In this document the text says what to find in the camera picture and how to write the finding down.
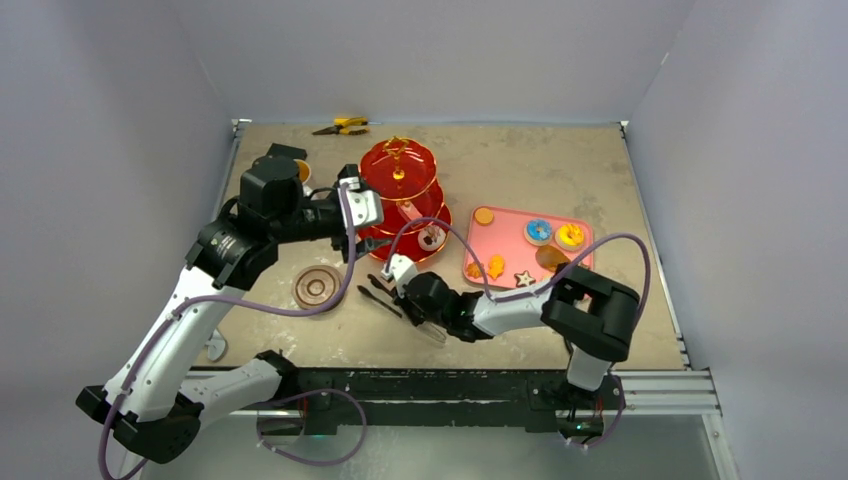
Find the pink cake slice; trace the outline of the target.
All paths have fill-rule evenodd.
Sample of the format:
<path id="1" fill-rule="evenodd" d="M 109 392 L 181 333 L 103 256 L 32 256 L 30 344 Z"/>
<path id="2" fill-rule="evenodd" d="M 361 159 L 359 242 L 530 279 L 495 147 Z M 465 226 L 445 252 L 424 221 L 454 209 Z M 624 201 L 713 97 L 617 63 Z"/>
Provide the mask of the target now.
<path id="1" fill-rule="evenodd" d="M 410 201 L 397 202 L 396 206 L 405 223 L 422 217 L 419 209 Z"/>

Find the blue frosted donut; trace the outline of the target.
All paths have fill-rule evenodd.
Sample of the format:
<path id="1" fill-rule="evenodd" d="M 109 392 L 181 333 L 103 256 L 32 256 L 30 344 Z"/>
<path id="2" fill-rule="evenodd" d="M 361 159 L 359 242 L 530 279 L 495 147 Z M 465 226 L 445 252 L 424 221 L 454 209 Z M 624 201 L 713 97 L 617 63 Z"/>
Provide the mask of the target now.
<path id="1" fill-rule="evenodd" d="M 534 218 L 524 226 L 525 240 L 531 245 L 541 247 L 548 245 L 552 239 L 552 225 L 545 219 Z"/>

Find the yellow frosted donut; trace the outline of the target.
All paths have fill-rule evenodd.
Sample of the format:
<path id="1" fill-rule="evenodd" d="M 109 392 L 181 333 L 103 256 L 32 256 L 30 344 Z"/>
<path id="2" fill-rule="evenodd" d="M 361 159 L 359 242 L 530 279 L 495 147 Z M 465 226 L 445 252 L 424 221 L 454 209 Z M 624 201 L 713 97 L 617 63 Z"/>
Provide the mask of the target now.
<path id="1" fill-rule="evenodd" d="M 579 251 L 585 243 L 585 232 L 579 224 L 566 223 L 556 231 L 555 241 L 566 251 Z"/>

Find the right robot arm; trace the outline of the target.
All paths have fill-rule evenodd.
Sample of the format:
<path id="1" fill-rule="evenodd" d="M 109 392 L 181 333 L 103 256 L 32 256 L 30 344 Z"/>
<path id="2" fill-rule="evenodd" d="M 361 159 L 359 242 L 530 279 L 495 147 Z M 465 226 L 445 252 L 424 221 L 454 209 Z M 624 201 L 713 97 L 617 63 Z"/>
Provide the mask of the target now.
<path id="1" fill-rule="evenodd" d="M 561 381 L 564 399 L 584 407 L 596 399 L 608 370 L 629 356 L 633 332 L 644 309 L 630 287 L 584 267 L 561 265 L 562 275 L 486 295 L 453 290 L 436 273 L 393 267 L 395 303 L 414 324 L 432 323 L 467 343 L 513 330 L 548 327 L 572 348 Z"/>

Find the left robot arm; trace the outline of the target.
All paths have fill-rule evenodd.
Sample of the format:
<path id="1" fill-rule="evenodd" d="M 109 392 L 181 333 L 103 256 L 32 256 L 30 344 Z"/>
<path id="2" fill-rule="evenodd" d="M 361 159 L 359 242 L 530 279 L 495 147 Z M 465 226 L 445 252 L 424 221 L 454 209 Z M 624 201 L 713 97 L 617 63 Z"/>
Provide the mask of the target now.
<path id="1" fill-rule="evenodd" d="M 115 440 L 158 464 L 234 411 L 266 402 L 289 407 L 301 392 L 298 370 L 273 351 L 198 382 L 187 374 L 230 310 L 246 306 L 246 293 L 278 261 L 282 245 L 327 239 L 353 265 L 375 246 L 358 232 L 382 220 L 380 196 L 354 164 L 341 168 L 324 197 L 313 198 L 293 159 L 255 160 L 237 194 L 200 230 L 145 339 L 108 382 L 84 388 L 77 406 L 103 426 L 103 442 Z"/>

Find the metal tongs black tips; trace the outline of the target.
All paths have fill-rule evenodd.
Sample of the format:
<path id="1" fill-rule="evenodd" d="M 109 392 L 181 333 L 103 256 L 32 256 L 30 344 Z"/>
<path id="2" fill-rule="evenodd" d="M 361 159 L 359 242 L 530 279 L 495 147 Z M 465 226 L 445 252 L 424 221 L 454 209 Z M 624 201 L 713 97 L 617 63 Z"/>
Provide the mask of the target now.
<path id="1" fill-rule="evenodd" d="M 370 287 L 357 285 L 357 290 L 367 299 L 387 309 L 390 313 L 411 325 L 418 333 L 430 340 L 444 345 L 447 335 L 433 323 L 427 321 L 408 300 L 401 298 L 396 287 L 389 286 L 374 274 L 367 274 Z"/>

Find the red three-tier cake stand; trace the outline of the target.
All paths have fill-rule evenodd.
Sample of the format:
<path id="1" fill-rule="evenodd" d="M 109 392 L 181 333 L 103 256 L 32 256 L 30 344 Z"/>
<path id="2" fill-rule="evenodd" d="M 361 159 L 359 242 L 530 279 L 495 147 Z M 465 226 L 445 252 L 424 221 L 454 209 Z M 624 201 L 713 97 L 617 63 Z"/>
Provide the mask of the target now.
<path id="1" fill-rule="evenodd" d="M 392 137 L 375 144 L 361 159 L 359 170 L 365 182 L 379 193 L 385 220 L 372 226 L 397 240 L 396 252 L 422 262 L 437 251 L 425 252 L 418 245 L 418 232 L 431 222 L 421 222 L 404 231 L 407 225 L 396 203 L 412 202 L 422 217 L 432 217 L 448 224 L 453 221 L 445 194 L 437 177 L 433 153 L 421 143 L 406 137 Z"/>

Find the pink serving tray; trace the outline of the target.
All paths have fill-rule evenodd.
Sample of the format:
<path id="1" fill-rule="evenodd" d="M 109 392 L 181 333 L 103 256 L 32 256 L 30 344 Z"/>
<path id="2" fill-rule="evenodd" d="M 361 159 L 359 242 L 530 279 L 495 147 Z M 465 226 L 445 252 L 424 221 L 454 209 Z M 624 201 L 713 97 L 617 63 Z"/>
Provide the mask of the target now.
<path id="1" fill-rule="evenodd" d="M 531 245 L 525 240 L 524 226 L 531 219 L 545 219 L 552 225 L 553 235 L 548 245 L 557 247 L 563 251 L 570 260 L 585 251 L 594 240 L 592 227 L 588 223 L 576 218 L 533 213 L 505 207 L 480 207 L 490 208 L 495 215 L 494 221 L 487 226 L 478 225 L 474 221 L 472 213 L 472 220 L 470 221 L 466 240 L 478 259 L 482 261 L 485 270 L 487 270 L 490 257 L 500 254 L 505 259 L 505 271 L 497 280 L 491 280 L 487 273 L 482 279 L 470 279 L 465 274 L 465 267 L 468 263 L 473 262 L 473 258 L 470 254 L 466 254 L 461 273 L 465 280 L 472 284 L 482 285 L 484 282 L 488 282 L 491 288 L 516 288 L 514 275 L 524 270 L 531 272 L 537 280 L 536 283 L 542 283 L 553 276 L 554 273 L 544 270 L 535 261 L 534 255 L 539 247 Z M 566 223 L 579 224 L 585 232 L 585 243 L 579 251 L 566 251 L 560 248 L 555 241 L 556 231 Z"/>

